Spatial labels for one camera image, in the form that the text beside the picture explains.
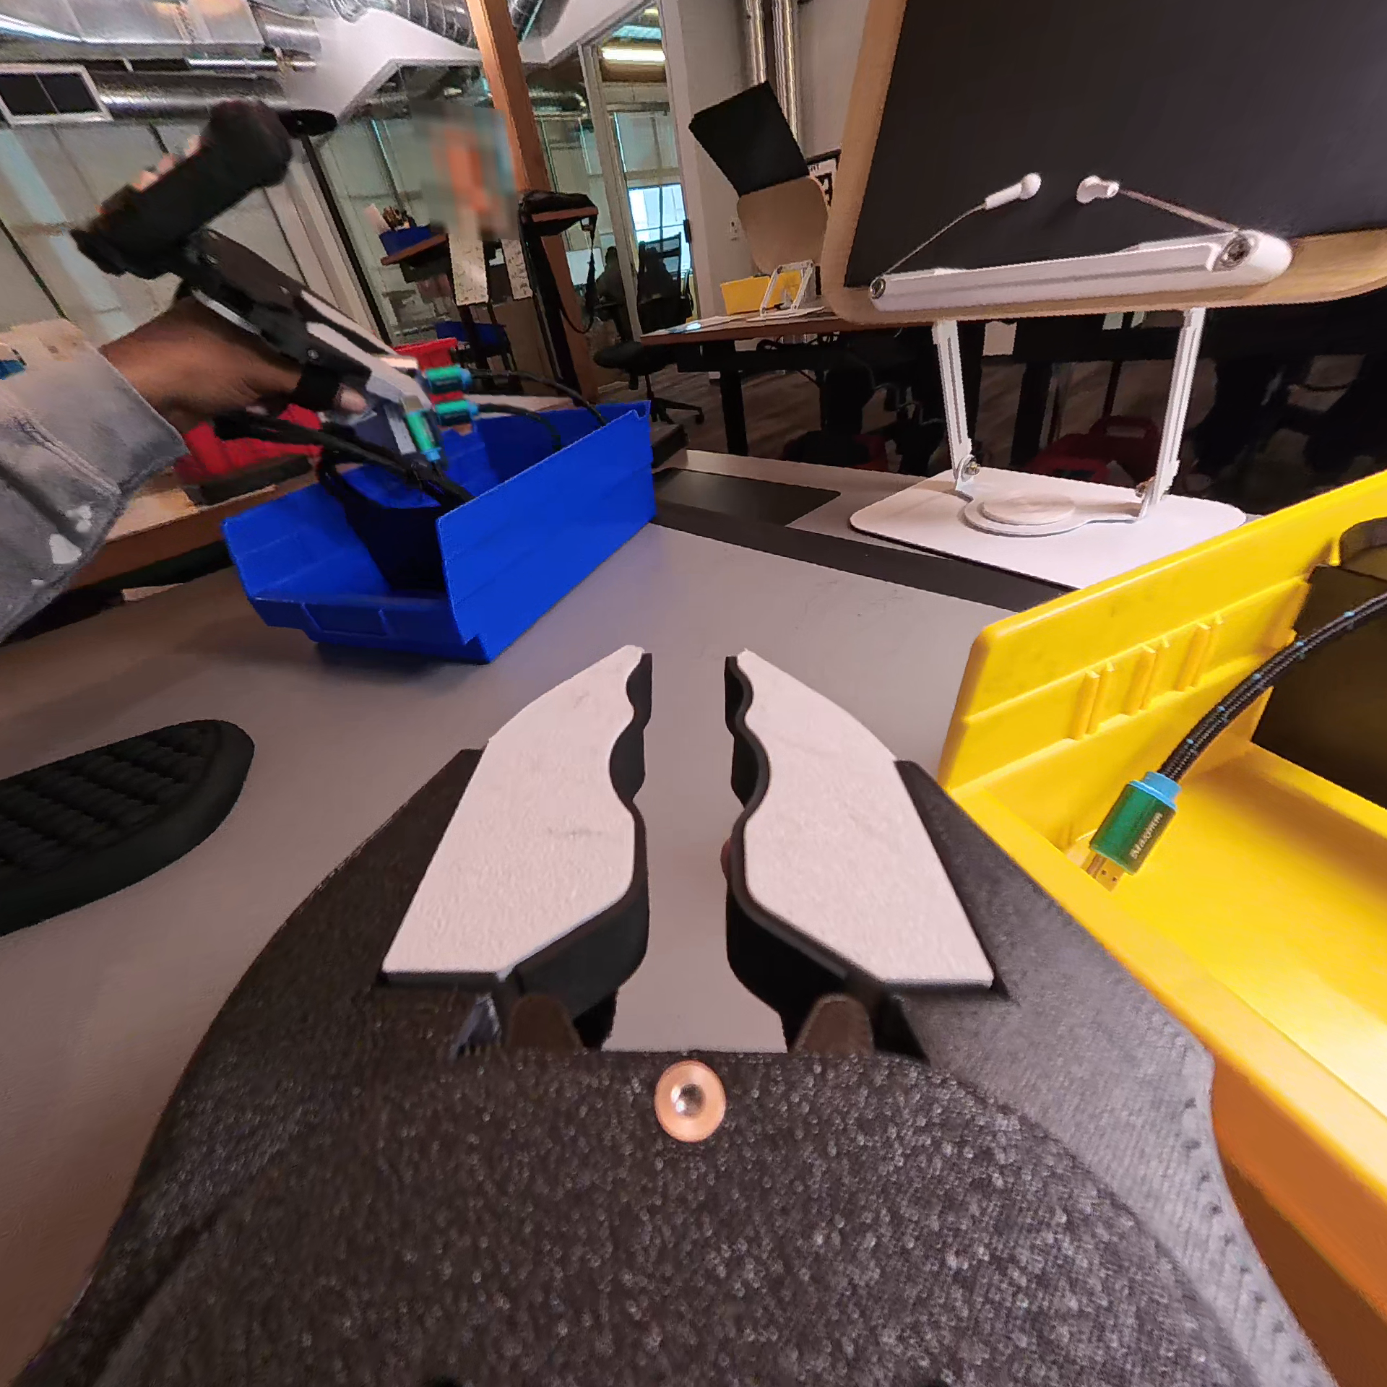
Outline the white tablet stand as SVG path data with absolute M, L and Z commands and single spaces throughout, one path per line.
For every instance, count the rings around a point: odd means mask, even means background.
M 993 191 L 872 279 L 871 300 L 880 315 L 909 309 L 932 312 L 950 472 L 947 479 L 917 482 L 859 508 L 847 522 L 856 532 L 887 543 L 996 566 L 1051 584 L 1087 586 L 1247 523 L 1247 513 L 1235 507 L 1169 497 L 1169 492 L 1186 437 L 1209 289 L 1270 284 L 1292 267 L 1293 249 L 1270 231 L 1247 229 L 1140 193 L 1113 178 L 1089 175 L 1077 186 L 1079 205 L 1122 196 L 1174 214 L 1199 226 L 1201 233 L 1143 241 L 1105 254 L 981 269 L 912 269 L 923 251 L 965 219 L 1032 200 L 1041 186 L 1041 175 L 1031 172 Z M 966 423 L 960 320 L 947 317 L 945 310 L 1003 302 L 1093 300 L 1153 290 L 1171 290 L 1184 302 L 1153 475 L 1136 489 L 1122 489 L 983 467 Z

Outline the person's left hand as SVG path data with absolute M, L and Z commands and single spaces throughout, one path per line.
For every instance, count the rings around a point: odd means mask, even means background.
M 304 371 L 194 297 L 98 352 L 182 434 L 228 411 L 281 411 Z

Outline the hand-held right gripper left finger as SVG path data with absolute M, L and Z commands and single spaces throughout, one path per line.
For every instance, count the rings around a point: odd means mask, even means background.
M 636 880 L 636 816 L 613 776 L 638 723 L 625 645 L 519 710 L 483 749 L 383 958 L 383 979 L 496 981 Z

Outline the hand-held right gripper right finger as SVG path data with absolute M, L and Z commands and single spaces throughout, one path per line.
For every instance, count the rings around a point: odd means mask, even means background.
M 724 675 L 742 915 L 874 991 L 993 987 L 994 964 L 894 751 L 753 650 L 729 657 Z

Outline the red bag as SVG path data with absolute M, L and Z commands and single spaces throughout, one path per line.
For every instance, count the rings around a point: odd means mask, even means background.
M 1105 414 L 1090 429 L 1069 432 L 1026 464 L 1031 474 L 1138 487 L 1156 472 L 1163 427 L 1151 419 Z

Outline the blue plastic bin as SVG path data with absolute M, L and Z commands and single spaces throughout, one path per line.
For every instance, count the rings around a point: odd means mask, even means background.
M 228 520 L 243 591 L 271 627 L 321 645 L 489 664 L 654 518 L 646 403 L 545 409 L 559 452 L 532 421 L 483 416 L 445 437 L 466 498 L 440 520 L 446 588 L 392 589 L 319 482 Z

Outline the silver hub adapter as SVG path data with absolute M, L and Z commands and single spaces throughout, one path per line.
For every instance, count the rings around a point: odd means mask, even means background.
M 428 404 L 428 396 L 418 380 L 412 373 L 387 370 L 375 371 L 369 383 L 370 389 L 390 394 L 392 403 L 375 418 L 355 426 L 357 432 L 370 444 L 390 447 L 402 457 L 418 457 L 405 426 L 405 408 Z

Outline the black floor lamp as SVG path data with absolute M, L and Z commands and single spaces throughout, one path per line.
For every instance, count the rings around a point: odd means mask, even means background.
M 370 323 L 375 335 L 387 342 L 392 328 L 321 158 L 319 142 L 337 129 L 337 120 L 319 109 L 286 109 L 279 115 L 299 147 L 289 167 L 289 193 L 304 231 L 316 239 L 317 261 L 332 297 L 344 312 L 359 323 Z

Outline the large red object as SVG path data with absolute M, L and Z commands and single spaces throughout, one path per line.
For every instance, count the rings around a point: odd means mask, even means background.
M 213 424 L 200 424 L 184 434 L 185 454 L 175 461 L 180 485 L 199 494 L 235 494 L 251 484 L 270 484 L 301 474 L 317 462 L 321 449 L 266 439 L 223 439 Z

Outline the black office chair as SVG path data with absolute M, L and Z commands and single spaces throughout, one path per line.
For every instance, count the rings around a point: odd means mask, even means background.
M 664 257 L 649 244 L 639 244 L 638 247 L 636 314 L 641 327 L 654 332 L 667 330 L 689 320 L 689 305 L 686 304 L 682 284 L 669 271 Z M 620 343 L 601 347 L 595 353 L 596 366 L 626 375 L 630 388 L 634 389 L 639 380 L 646 383 L 646 398 L 653 421 L 674 424 L 672 413 L 686 411 L 694 416 L 697 424 L 704 424 L 705 413 L 702 408 L 654 391 L 654 375 L 661 370 L 672 368 L 676 361 L 674 348 L 646 343 L 639 333 L 633 333 Z

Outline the yellow plastic bin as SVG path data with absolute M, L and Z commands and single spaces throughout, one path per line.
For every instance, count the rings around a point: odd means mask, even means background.
M 1318 566 L 1384 548 L 1384 474 L 985 629 L 938 769 L 1009 999 L 914 1012 L 930 1057 L 1072 1146 L 1255 1384 L 1384 1384 L 1384 807 L 1255 745 L 1184 776 L 1135 875 L 1122 789 L 1297 637 Z
M 724 314 L 730 318 L 786 317 L 805 309 L 816 285 L 813 266 L 780 266 L 720 285 Z

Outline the person's left forearm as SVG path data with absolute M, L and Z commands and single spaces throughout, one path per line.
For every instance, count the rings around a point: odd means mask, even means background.
M 184 437 L 68 322 L 4 333 L 2 636 L 40 612 L 108 540 Z

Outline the black standing desk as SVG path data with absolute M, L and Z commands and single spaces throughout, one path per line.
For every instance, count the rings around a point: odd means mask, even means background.
M 596 393 L 596 366 L 588 335 L 596 312 L 598 208 L 585 195 L 530 190 L 521 196 L 517 224 L 532 297 L 549 358 L 559 380 L 583 399 Z M 588 231 L 588 274 L 583 294 L 575 287 L 562 236 Z

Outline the large silver air duct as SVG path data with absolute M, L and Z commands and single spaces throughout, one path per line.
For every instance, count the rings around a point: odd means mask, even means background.
M 225 99 L 332 117 L 479 63 L 466 1 L 4 1 L 4 119 L 157 124 Z

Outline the wooden desk black legs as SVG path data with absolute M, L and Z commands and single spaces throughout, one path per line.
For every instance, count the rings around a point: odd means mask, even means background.
M 849 370 L 880 381 L 894 370 L 915 370 L 930 361 L 938 368 L 935 345 L 925 327 L 851 323 L 818 305 L 795 314 L 752 314 L 697 318 L 643 333 L 638 342 L 671 355 L 682 371 L 702 371 L 719 380 L 722 427 L 727 452 L 750 454 L 747 380 L 775 373 Z

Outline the black bin divider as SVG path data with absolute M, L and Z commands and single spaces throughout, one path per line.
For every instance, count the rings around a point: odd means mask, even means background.
M 1386 589 L 1386 550 L 1318 566 L 1295 619 L 1306 636 Z M 1386 616 L 1311 652 L 1270 693 L 1254 743 L 1386 806 Z
M 440 520 L 458 505 L 453 497 L 369 462 L 342 470 L 334 461 L 321 461 L 317 480 L 392 589 L 446 589 Z

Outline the cart with blue bins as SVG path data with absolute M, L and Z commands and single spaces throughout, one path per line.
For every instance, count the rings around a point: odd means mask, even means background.
M 502 266 L 483 264 L 486 289 L 469 287 L 459 302 L 448 231 L 440 224 L 417 224 L 393 206 L 387 208 L 385 223 L 387 228 L 379 233 L 385 251 L 380 264 L 402 272 L 421 300 L 423 332 L 430 338 L 459 343 L 466 363 L 489 368 L 501 361 L 506 370 L 516 368 L 509 330 L 497 317 L 494 295 L 496 289 L 509 285 Z

